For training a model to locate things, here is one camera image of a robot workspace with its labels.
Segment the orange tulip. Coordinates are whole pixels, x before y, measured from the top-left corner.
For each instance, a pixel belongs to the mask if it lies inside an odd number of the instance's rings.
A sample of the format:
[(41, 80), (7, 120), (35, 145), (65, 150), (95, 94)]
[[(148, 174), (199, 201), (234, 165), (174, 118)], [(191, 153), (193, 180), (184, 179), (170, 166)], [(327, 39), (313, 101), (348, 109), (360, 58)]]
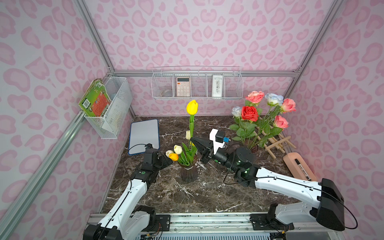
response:
[(190, 163), (188, 162), (188, 160), (186, 160), (183, 154), (184, 153), (182, 153), (181, 155), (178, 155), (176, 153), (171, 153), (169, 154), (169, 158), (174, 162), (178, 162), (183, 167), (188, 167)]

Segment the cream white tulip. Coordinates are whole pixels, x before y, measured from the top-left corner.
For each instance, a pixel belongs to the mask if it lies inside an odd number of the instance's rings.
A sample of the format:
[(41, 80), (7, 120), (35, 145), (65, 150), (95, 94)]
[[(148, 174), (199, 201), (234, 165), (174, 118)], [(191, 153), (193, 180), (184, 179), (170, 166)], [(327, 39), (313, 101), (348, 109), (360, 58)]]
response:
[(186, 139), (187, 140), (191, 139), (191, 131), (190, 130), (186, 131)]
[(174, 145), (174, 153), (178, 155), (178, 162), (181, 165), (184, 165), (184, 166), (190, 165), (190, 161), (188, 160), (187, 155), (182, 146)]

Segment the blue framed whiteboard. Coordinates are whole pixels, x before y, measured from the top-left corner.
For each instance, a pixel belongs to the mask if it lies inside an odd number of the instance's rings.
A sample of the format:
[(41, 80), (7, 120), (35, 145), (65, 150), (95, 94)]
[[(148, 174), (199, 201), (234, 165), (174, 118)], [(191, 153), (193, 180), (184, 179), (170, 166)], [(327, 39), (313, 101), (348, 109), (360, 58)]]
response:
[(157, 119), (131, 124), (128, 154), (133, 156), (144, 153), (147, 144), (151, 144), (154, 149), (160, 147), (159, 121)]

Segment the small yellow tulip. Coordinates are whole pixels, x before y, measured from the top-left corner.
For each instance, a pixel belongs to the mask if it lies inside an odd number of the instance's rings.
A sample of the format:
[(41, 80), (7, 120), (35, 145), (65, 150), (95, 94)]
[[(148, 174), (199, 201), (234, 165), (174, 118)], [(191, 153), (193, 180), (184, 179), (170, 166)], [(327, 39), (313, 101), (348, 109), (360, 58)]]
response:
[(191, 138), (193, 137), (193, 134), (194, 134), (195, 115), (198, 112), (198, 107), (199, 107), (199, 104), (196, 102), (196, 100), (192, 100), (191, 102), (188, 103), (186, 108), (187, 113), (190, 115), (189, 130), (191, 131)]

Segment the white rose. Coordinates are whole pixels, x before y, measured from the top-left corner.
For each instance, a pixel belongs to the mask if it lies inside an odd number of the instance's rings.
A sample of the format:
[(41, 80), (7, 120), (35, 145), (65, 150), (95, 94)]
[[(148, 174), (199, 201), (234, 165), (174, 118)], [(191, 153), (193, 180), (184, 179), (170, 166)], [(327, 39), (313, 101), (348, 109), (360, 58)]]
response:
[(267, 100), (267, 104), (271, 107), (281, 106), (284, 102), (283, 96), (273, 93), (266, 94), (265, 99)]
[(242, 107), (232, 108), (232, 115), (234, 118), (240, 118), (242, 116)]

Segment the purple glass vase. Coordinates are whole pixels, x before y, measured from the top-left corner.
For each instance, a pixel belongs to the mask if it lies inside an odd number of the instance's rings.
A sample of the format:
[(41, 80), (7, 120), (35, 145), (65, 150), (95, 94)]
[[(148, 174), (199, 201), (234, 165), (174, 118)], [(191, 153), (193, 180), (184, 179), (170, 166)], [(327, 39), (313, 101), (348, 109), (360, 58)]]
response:
[(250, 140), (245, 142), (245, 146), (251, 151), (252, 154), (255, 154), (259, 150), (259, 146)]
[(183, 164), (181, 166), (181, 178), (186, 183), (192, 183), (198, 179), (198, 170), (197, 170), (197, 159), (194, 159), (193, 163), (190, 166), (185, 166)]

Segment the red rose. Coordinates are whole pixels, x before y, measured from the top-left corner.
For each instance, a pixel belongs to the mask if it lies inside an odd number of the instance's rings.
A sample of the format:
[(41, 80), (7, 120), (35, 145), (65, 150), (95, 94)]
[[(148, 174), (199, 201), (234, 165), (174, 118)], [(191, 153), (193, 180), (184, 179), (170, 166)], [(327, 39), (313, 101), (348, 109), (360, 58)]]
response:
[(256, 136), (256, 122), (259, 119), (258, 111), (253, 106), (243, 106), (242, 116), (234, 118), (234, 124), (230, 125), (230, 129), (236, 132), (236, 136), (232, 138), (234, 141), (242, 142), (250, 140)]

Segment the wooden easel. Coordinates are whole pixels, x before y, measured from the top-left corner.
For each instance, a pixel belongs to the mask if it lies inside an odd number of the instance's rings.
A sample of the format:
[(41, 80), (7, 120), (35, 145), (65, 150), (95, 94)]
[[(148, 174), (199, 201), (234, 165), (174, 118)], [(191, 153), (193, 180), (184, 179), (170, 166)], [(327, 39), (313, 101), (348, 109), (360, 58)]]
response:
[(291, 142), (291, 136), (285, 137), (283, 133), (278, 134), (277, 136), (268, 138), (266, 142), (261, 145), (262, 137), (266, 137), (267, 134), (264, 131), (261, 131), (257, 135), (258, 147), (264, 149), (273, 159), (276, 159), (276, 155), (273, 152), (273, 149), (277, 149), (278, 152), (286, 154), (288, 151), (286, 148), (290, 147), (291, 149), (296, 149), (297, 146)]

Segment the pink rose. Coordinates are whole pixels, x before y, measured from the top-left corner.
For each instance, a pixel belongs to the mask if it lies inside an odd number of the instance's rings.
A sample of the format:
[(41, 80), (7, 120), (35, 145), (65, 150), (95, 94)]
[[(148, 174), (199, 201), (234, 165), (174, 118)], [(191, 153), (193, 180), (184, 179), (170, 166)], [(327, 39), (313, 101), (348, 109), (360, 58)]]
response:
[(262, 91), (252, 91), (246, 97), (246, 100), (251, 102), (252, 104), (258, 105), (262, 99), (264, 98), (265, 93)]
[(285, 99), (281, 105), (281, 113), (291, 113), (296, 111), (296, 103), (292, 99)]
[(288, 121), (280, 115), (276, 116), (275, 120), (272, 123), (267, 122), (262, 128), (263, 132), (266, 135), (260, 140), (260, 146), (264, 146), (267, 143), (268, 139), (277, 136), (288, 126)]

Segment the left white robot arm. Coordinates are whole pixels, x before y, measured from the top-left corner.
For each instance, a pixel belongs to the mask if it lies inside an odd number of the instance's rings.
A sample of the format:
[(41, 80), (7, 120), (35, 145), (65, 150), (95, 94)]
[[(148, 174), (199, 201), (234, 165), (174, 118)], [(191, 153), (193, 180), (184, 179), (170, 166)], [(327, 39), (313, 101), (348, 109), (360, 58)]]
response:
[(137, 204), (156, 182), (159, 171), (172, 163), (152, 144), (146, 144), (143, 162), (135, 168), (126, 189), (99, 223), (86, 227), (83, 239), (134, 240), (142, 231), (148, 232), (151, 239), (162, 232), (164, 227), (157, 220), (155, 209)]

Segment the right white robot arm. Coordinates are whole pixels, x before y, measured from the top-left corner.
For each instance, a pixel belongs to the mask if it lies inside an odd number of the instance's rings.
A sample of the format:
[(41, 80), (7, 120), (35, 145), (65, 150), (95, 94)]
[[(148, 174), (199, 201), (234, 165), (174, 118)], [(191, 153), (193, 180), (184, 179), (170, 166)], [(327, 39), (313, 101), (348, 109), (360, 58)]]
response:
[(235, 173), (236, 184), (243, 187), (273, 191), (298, 200), (296, 204), (271, 205), (269, 213), (281, 224), (314, 223), (334, 230), (344, 231), (344, 198), (332, 180), (323, 178), (320, 182), (300, 180), (274, 173), (253, 163), (254, 155), (246, 147), (238, 147), (231, 153), (225, 149), (225, 142), (198, 137), (192, 143), (202, 155), (203, 163), (218, 162)]

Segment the white mesh side basket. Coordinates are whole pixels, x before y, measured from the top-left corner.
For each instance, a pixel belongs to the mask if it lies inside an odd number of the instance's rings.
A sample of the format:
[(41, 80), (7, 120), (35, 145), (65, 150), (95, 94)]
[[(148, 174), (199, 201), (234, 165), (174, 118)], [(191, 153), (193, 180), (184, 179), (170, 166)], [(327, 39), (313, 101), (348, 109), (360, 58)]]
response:
[(117, 139), (122, 130), (133, 96), (124, 77), (110, 77), (104, 85), (111, 105), (103, 117), (88, 117), (85, 114), (85, 119), (102, 139), (112, 140)]

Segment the pink calculator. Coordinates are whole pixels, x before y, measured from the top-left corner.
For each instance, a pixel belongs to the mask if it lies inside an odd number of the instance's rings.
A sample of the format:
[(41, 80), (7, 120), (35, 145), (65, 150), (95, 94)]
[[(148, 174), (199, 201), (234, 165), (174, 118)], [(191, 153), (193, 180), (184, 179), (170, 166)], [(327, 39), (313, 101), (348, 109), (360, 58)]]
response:
[(191, 96), (191, 79), (190, 77), (177, 77), (176, 78), (176, 91), (177, 97), (190, 97)]

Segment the white remote control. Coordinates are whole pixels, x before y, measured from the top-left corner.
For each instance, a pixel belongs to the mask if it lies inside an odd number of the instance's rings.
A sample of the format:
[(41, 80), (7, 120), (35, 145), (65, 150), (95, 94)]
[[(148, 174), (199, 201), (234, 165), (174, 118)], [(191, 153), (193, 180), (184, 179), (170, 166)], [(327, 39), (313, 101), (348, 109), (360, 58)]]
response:
[(212, 97), (221, 98), (223, 96), (223, 75), (213, 75), (212, 78)]

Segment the green red booklet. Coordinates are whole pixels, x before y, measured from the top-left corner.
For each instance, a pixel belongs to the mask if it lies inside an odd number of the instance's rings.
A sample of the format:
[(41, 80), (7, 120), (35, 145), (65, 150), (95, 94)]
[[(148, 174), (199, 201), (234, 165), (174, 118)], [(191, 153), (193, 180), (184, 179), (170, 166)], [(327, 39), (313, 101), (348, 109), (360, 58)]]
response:
[(88, 117), (103, 117), (111, 102), (102, 80), (96, 79), (79, 101), (79, 107)]

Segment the pink eraser holder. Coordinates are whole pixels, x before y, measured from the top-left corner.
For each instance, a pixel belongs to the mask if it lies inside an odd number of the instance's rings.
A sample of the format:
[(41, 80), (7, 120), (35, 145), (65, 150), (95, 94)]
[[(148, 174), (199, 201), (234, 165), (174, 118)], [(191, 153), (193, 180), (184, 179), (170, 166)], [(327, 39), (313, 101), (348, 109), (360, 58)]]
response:
[(287, 165), (294, 178), (304, 181), (318, 181), (317, 177), (314, 175), (314, 173), (311, 171), (299, 153), (288, 153), (283, 157), (283, 161)]

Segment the black marker pen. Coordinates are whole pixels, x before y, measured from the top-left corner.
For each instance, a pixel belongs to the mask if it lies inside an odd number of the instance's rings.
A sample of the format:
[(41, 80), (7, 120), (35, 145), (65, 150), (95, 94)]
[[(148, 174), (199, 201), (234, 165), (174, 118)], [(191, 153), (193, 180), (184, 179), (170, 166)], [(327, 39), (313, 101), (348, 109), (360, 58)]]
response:
[(301, 171), (301, 176), (305, 178), (307, 181), (311, 181), (312, 179), (310, 178), (310, 175), (307, 173), (306, 169), (303, 167), (300, 161), (298, 159), (295, 159), (295, 162)]

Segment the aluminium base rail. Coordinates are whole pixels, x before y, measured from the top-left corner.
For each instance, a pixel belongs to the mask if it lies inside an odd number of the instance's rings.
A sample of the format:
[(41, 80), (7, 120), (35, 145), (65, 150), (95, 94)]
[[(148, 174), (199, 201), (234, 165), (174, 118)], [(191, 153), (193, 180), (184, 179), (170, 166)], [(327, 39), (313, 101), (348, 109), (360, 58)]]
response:
[(294, 223), (282, 227), (254, 230), (251, 213), (160, 213), (166, 219), (160, 240), (271, 240), (285, 231), (286, 240), (344, 240), (343, 233), (317, 223)]

